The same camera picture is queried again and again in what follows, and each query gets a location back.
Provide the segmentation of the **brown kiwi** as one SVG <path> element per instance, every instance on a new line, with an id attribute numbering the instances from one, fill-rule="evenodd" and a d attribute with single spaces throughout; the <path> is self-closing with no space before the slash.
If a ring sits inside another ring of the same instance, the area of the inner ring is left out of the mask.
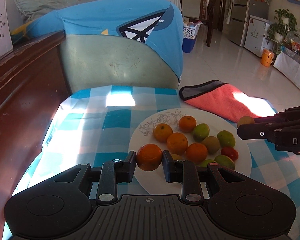
<path id="1" fill-rule="evenodd" d="M 177 154 L 171 154 L 171 157 L 173 160 L 183 160 L 183 157 Z"/>
<path id="2" fill-rule="evenodd" d="M 215 154 L 220 149 L 220 143 L 217 137 L 209 136 L 206 137 L 202 144 L 207 148 L 208 154 Z"/>
<path id="3" fill-rule="evenodd" d="M 248 124 L 254 124 L 255 120 L 254 118 L 250 117 L 250 116 L 243 116 L 239 119 L 238 123 L 237 123 L 237 127 L 241 126 L 241 125 L 248 125 Z"/>

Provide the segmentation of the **orange tangerine back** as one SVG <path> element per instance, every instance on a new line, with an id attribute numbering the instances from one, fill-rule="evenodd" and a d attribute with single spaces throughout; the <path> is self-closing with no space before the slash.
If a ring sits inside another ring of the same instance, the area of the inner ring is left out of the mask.
<path id="1" fill-rule="evenodd" d="M 192 143 L 185 152 L 186 159 L 195 164 L 203 162 L 207 158 L 207 155 L 207 148 L 198 142 Z"/>

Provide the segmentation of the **orange tangerine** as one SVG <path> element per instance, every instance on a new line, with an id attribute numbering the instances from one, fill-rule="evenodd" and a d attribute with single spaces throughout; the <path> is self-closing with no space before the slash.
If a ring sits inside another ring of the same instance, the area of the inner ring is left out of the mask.
<path id="1" fill-rule="evenodd" d="M 170 154 L 183 155 L 188 148 L 188 140 L 183 133 L 172 133 L 166 145 Z"/>
<path id="2" fill-rule="evenodd" d="M 144 171 L 154 171 L 162 162 L 162 150 L 155 144 L 145 144 L 136 154 L 136 163 Z"/>
<path id="3" fill-rule="evenodd" d="M 191 133 L 197 126 L 197 121 L 190 115 L 183 116 L 178 123 L 179 129 L 184 133 Z"/>
<path id="4" fill-rule="evenodd" d="M 186 159 L 195 164 L 203 162 L 207 158 L 207 155 L 207 148 L 198 142 L 192 143 L 185 152 Z"/>
<path id="5" fill-rule="evenodd" d="M 153 136 L 158 142 L 166 142 L 172 133 L 173 130 L 168 124 L 158 124 L 153 129 Z"/>

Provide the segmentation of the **brown kiwi back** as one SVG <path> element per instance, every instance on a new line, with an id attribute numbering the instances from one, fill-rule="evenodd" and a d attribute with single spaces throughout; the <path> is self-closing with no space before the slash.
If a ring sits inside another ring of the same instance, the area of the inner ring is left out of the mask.
<path id="1" fill-rule="evenodd" d="M 202 144 L 207 148 L 208 154 L 215 154 L 220 149 L 220 143 L 217 137 L 209 136 L 206 137 Z"/>

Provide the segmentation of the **green jujube back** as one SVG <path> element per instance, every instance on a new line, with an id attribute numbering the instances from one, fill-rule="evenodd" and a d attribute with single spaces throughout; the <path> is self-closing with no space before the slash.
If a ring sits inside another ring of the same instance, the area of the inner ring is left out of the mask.
<path id="1" fill-rule="evenodd" d="M 192 131 L 195 142 L 202 142 L 210 134 L 210 128 L 207 124 L 198 124 Z"/>

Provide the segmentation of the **green jujube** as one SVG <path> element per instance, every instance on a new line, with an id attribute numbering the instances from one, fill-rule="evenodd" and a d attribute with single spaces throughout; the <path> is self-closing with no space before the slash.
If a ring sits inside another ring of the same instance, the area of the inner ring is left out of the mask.
<path id="1" fill-rule="evenodd" d="M 207 124 L 198 124 L 192 131 L 195 142 L 202 142 L 210 134 L 210 128 Z"/>
<path id="2" fill-rule="evenodd" d="M 226 155 L 218 155 L 215 157 L 214 161 L 219 165 L 225 166 L 231 170 L 235 170 L 236 168 L 234 161 Z"/>
<path id="3" fill-rule="evenodd" d="M 236 144 L 234 135 L 226 130 L 220 131 L 217 134 L 217 138 L 221 147 L 234 147 Z"/>

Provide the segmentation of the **red tomato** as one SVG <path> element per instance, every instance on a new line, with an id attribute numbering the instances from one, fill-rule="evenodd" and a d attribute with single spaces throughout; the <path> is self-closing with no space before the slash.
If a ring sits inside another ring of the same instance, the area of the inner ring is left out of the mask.
<path id="1" fill-rule="evenodd" d="M 239 153 L 230 146 L 223 147 L 221 149 L 221 155 L 229 157 L 232 161 L 236 161 L 239 158 Z"/>

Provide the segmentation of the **green round fruit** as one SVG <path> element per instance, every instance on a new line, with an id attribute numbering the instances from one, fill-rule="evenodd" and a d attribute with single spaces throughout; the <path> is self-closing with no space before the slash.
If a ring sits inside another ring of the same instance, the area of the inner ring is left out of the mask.
<path id="1" fill-rule="evenodd" d="M 196 166 L 201 168 L 207 168 L 210 163 L 216 163 L 216 162 L 213 159 L 206 159 L 200 164 L 197 164 Z"/>

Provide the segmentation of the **blue checkered tablecloth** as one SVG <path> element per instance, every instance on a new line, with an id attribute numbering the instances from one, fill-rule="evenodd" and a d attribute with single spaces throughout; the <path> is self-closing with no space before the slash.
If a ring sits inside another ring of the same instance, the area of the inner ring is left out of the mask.
<path id="1" fill-rule="evenodd" d="M 76 92 L 59 106 L 40 154 L 13 193 L 79 163 L 101 166 L 108 160 L 123 159 L 143 120 L 159 111 L 185 107 L 175 89 L 104 86 Z M 248 141 L 248 147 L 251 177 L 294 201 L 297 213 L 289 236 L 300 239 L 300 155 L 278 152 L 265 140 Z"/>

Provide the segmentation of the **small white fridge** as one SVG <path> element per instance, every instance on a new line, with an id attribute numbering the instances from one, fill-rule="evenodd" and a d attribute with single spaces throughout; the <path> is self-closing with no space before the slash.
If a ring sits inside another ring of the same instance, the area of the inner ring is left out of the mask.
<path id="1" fill-rule="evenodd" d="M 273 50 L 273 41 L 268 41 L 269 20 L 250 15 L 244 48 L 258 57 L 262 57 L 263 50 Z"/>

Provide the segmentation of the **potted green plant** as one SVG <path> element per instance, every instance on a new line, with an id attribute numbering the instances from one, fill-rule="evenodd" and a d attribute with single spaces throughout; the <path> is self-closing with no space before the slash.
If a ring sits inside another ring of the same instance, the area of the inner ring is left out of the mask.
<path id="1" fill-rule="evenodd" d="M 274 19 L 275 22 L 267 30 L 267 43 L 270 41 L 281 42 L 290 31 L 297 31 L 296 17 L 288 9 L 275 10 Z"/>

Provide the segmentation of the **wooden headboard furniture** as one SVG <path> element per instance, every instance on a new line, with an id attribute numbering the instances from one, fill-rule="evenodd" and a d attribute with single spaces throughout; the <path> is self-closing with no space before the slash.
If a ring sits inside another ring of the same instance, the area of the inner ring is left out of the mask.
<path id="1" fill-rule="evenodd" d="M 59 47 L 65 33 L 44 35 L 0 60 L 0 239 L 4 206 L 42 150 L 59 105 L 70 95 Z"/>

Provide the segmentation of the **blue green cushioned chair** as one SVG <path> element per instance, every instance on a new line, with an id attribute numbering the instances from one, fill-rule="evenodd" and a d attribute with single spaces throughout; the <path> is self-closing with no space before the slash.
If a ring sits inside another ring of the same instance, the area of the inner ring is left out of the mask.
<path id="1" fill-rule="evenodd" d="M 11 33 L 19 44 L 65 33 L 60 55 L 72 92 L 106 85 L 179 87 L 183 18 L 166 0 L 99 0 L 51 11 Z"/>

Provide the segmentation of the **white laundry basket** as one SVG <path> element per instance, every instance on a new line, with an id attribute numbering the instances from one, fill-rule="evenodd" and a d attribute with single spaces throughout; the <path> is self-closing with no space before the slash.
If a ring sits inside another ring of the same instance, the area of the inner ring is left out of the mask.
<path id="1" fill-rule="evenodd" d="M 185 24 L 183 27 L 183 37 L 194 40 L 197 37 L 198 31 L 202 22 Z"/>

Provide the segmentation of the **dark wooden chair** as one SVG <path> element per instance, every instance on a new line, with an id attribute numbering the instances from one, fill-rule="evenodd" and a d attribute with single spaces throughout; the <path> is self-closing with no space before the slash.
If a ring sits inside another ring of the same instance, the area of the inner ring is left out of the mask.
<path id="1" fill-rule="evenodd" d="M 213 14 L 217 0 L 211 0 L 207 6 L 207 46 L 210 47 L 213 33 Z"/>

